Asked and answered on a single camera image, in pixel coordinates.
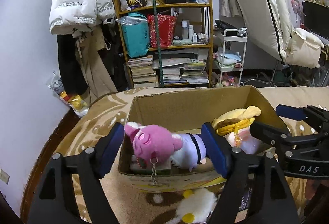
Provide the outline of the person right hand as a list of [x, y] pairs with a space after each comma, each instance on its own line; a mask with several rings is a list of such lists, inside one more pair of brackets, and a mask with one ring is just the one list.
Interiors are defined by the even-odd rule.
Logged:
[[315, 192], [319, 185], [324, 185], [328, 187], [328, 181], [317, 181], [313, 179], [308, 179], [305, 187], [305, 198], [311, 200], [315, 195]]

